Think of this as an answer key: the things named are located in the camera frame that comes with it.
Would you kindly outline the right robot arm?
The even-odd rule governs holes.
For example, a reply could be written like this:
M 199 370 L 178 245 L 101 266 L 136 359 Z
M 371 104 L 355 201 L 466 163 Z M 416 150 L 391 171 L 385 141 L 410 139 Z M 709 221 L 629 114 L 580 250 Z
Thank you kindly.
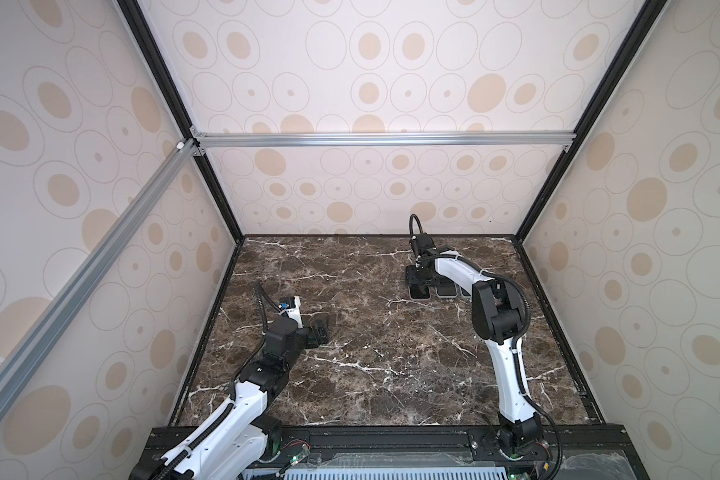
M 541 413 L 532 402 L 522 359 L 522 338 L 530 325 L 523 289 L 512 279 L 478 267 L 426 233 L 411 235 L 414 263 L 406 268 L 413 298 L 432 289 L 447 296 L 467 291 L 473 329 L 489 349 L 499 391 L 497 442 L 509 458 L 520 456 L 543 436 Z

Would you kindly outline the silver phone dark screen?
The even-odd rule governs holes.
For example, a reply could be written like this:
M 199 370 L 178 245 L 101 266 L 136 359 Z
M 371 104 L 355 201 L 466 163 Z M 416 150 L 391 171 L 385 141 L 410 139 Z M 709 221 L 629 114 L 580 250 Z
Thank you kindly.
M 441 282 L 435 287 L 435 292 L 439 298 L 456 298 L 459 288 L 453 282 Z

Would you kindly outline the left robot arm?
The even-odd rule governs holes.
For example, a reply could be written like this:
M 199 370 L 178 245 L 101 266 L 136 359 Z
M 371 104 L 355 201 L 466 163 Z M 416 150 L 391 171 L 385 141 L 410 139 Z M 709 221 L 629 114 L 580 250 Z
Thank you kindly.
M 266 414 L 301 354 L 329 342 L 326 316 L 302 325 L 294 313 L 269 323 L 254 353 L 230 382 L 228 396 L 195 430 L 133 468 L 131 479 L 234 479 L 252 463 L 279 455 L 279 420 Z

